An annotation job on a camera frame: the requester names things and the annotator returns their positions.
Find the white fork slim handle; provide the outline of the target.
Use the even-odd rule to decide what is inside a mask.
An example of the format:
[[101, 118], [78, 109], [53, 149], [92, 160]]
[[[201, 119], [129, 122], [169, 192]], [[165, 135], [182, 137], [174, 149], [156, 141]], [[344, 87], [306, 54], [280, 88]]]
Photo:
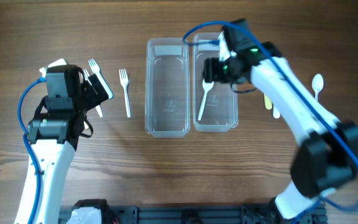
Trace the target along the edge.
[[[87, 69], [84, 69], [83, 72], [84, 72], [84, 76], [85, 76], [86, 81], [87, 81], [91, 86], [93, 86], [93, 84], [91, 83], [91, 81], [90, 81], [90, 79], [89, 79], [90, 75], [89, 75]], [[98, 105], [98, 106], [96, 106], [95, 108], [96, 108], [96, 111], [97, 111], [99, 117], [102, 118], [102, 117], [103, 117], [103, 111], [102, 111], [101, 106]]]

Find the white fork wide handle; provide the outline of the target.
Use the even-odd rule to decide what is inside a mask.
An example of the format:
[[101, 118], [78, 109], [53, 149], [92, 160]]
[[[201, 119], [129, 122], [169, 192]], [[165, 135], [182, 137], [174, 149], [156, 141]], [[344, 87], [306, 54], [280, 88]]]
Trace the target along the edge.
[[106, 93], [108, 94], [108, 98], [113, 98], [113, 92], [111, 91], [109, 85], [106, 83], [104, 77], [102, 76], [101, 69], [95, 59], [91, 58], [88, 60], [88, 63], [90, 65], [91, 71], [97, 76], [99, 79], [99, 82], [102, 84], [103, 88], [105, 89]]

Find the white spoon container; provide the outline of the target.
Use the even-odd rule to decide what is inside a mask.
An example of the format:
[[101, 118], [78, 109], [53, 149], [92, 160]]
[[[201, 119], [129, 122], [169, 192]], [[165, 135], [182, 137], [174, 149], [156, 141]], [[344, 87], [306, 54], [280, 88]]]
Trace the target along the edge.
[[214, 82], [208, 83], [208, 82], [205, 82], [205, 80], [203, 80], [202, 87], [204, 90], [204, 94], [203, 94], [203, 99], [201, 101], [201, 106], [200, 106], [200, 110], [199, 110], [199, 114], [198, 114], [198, 121], [200, 121], [203, 117], [204, 107], [206, 104], [206, 98], [207, 98], [208, 92], [213, 88], [213, 86], [214, 86]]

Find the yellow plastic spoon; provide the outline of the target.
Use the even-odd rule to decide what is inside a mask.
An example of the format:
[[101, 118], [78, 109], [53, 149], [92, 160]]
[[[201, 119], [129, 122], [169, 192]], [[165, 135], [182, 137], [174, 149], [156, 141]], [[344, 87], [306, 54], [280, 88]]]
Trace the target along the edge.
[[264, 106], [267, 110], [271, 110], [273, 108], [273, 104], [267, 95], [264, 95]]

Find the white spoon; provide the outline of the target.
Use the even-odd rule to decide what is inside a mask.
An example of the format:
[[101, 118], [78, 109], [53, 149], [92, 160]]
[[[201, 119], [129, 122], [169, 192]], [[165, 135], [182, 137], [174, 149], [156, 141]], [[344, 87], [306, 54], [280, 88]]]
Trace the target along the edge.
[[275, 119], [278, 119], [278, 118], [280, 117], [280, 112], [279, 112], [279, 110], [278, 110], [275, 106], [273, 106], [273, 112], [272, 112], [272, 114], [273, 114], [273, 117], [274, 117]]
[[316, 101], [318, 101], [318, 95], [324, 87], [323, 76], [320, 73], [313, 77], [311, 86], [314, 91], [314, 98]]

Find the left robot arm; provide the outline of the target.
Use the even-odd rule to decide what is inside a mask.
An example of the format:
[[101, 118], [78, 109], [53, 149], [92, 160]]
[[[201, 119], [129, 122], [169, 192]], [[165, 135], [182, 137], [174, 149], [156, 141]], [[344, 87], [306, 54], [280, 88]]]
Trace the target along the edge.
[[93, 130], [87, 112], [106, 100], [113, 92], [98, 69], [88, 75], [72, 64], [47, 67], [40, 78], [30, 84], [18, 103], [22, 109], [25, 96], [38, 84], [45, 83], [45, 95], [34, 117], [22, 128], [29, 163], [16, 223], [57, 223], [63, 187], [80, 137], [90, 138]]

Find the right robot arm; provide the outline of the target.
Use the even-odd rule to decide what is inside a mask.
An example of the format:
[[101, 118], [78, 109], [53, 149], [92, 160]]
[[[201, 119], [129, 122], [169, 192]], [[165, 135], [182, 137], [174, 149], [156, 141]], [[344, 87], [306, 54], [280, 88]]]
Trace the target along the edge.
[[247, 22], [220, 21], [218, 57], [204, 61], [206, 82], [249, 82], [270, 98], [298, 145], [291, 181], [273, 199], [277, 220], [296, 223], [326, 196], [358, 176], [358, 127], [326, 110], [271, 42], [259, 42]]

